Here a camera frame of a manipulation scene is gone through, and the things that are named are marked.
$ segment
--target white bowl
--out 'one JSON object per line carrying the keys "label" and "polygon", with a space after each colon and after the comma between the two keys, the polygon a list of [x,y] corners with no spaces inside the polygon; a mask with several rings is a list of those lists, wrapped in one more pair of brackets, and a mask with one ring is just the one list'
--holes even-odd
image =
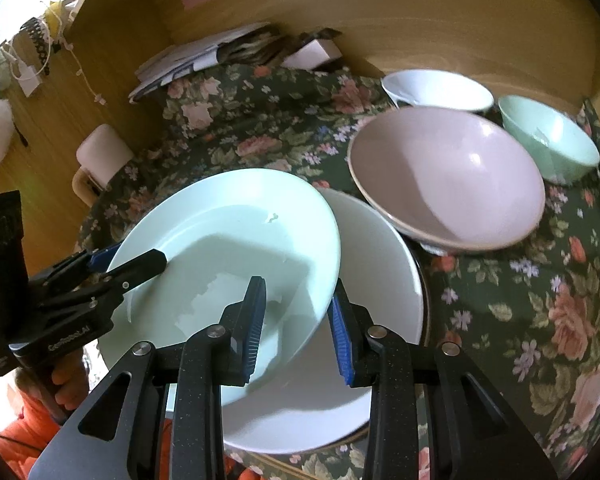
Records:
{"label": "white bowl", "polygon": [[[349,299],[374,322],[419,344],[424,292],[402,237],[367,204],[320,190],[338,221],[340,277]],[[336,442],[369,420],[370,388],[349,388],[338,372],[329,320],[288,367],[253,395],[222,409],[224,441],[256,453],[292,454]]]}
{"label": "white bowl", "polygon": [[382,78],[382,88],[396,106],[402,101],[465,112],[485,112],[493,106],[493,95],[480,83],[444,70],[394,72]]}
{"label": "white bowl", "polygon": [[304,180],[275,170],[230,171],[186,187],[142,219],[109,268],[151,248],[169,263],[114,311],[114,328],[99,341],[109,368],[138,341],[160,348],[187,340],[241,301],[251,276],[266,280],[267,311],[251,383],[224,386],[223,404],[271,378],[309,341],[340,269],[329,205]]}

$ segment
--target mint green bowl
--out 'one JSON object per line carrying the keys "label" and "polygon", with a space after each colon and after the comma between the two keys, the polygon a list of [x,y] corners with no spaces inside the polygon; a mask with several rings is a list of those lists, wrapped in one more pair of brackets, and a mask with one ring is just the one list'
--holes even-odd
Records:
{"label": "mint green bowl", "polygon": [[559,111],[518,95],[501,97],[498,106],[502,126],[529,152],[545,180],[571,184],[600,163],[593,141]]}

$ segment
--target pink bowl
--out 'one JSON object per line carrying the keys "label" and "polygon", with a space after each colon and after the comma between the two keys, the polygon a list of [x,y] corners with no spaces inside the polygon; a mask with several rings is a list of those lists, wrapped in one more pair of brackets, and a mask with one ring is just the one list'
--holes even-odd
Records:
{"label": "pink bowl", "polygon": [[444,108],[386,112],[349,144],[360,191],[398,231],[443,251],[519,242],[544,210],[531,156],[486,119]]}

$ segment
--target yellow object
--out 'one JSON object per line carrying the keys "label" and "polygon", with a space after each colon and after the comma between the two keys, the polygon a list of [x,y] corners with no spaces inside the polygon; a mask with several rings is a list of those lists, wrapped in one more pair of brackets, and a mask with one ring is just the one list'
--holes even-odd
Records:
{"label": "yellow object", "polygon": [[46,8],[43,17],[49,27],[51,38],[57,40],[64,30],[64,24],[68,18],[66,8],[62,2],[51,2]]}

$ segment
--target floral tablecloth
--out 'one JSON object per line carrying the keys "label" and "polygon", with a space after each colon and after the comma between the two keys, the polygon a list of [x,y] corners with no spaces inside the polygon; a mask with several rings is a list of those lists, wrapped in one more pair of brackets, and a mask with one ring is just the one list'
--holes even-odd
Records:
{"label": "floral tablecloth", "polygon": [[[174,81],[163,142],[112,179],[84,221],[80,243],[103,248],[119,241],[168,196],[237,168],[289,171],[358,195],[347,143],[389,106],[378,80],[347,72],[238,65]],[[600,149],[600,122],[588,101],[577,120]],[[600,170],[573,187],[547,185],[538,229],[512,248],[417,252],[431,296],[430,343],[461,344],[566,478],[600,436]],[[420,422],[423,480],[429,448],[422,413]],[[363,428],[291,456],[227,453],[272,480],[353,480],[362,474],[365,439]]]}

